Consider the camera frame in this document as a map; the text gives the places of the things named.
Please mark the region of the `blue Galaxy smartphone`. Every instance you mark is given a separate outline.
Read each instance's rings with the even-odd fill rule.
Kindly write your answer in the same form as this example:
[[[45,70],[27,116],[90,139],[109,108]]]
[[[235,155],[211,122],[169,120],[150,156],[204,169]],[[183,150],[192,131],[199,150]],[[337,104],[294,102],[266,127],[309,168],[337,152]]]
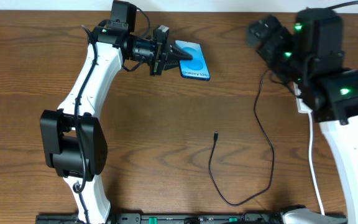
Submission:
[[[189,53],[192,60],[180,61],[180,73],[182,78],[209,81],[211,76],[206,64],[200,44],[176,40],[175,43],[186,53]]]

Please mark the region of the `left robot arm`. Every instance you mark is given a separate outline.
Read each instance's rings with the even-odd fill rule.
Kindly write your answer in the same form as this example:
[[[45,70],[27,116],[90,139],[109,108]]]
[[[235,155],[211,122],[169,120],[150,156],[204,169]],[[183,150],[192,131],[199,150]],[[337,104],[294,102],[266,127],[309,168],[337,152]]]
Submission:
[[[71,188],[76,223],[106,223],[109,218],[111,203],[101,178],[108,145],[99,117],[114,77],[128,69],[124,62],[146,64],[154,76],[193,58],[169,41],[167,26],[158,26],[151,36],[133,35],[139,11],[129,2],[114,1],[109,19],[84,29],[88,49],[83,68],[58,108],[40,117],[46,164]]]

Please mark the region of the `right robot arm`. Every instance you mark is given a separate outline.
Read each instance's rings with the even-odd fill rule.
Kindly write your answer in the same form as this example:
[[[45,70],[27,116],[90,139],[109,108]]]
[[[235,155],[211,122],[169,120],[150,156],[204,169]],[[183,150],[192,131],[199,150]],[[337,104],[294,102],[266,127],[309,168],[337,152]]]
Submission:
[[[296,15],[293,32],[274,16],[248,28],[248,44],[283,81],[295,83],[336,162],[347,221],[358,223],[358,70],[343,65],[343,20],[330,7]]]

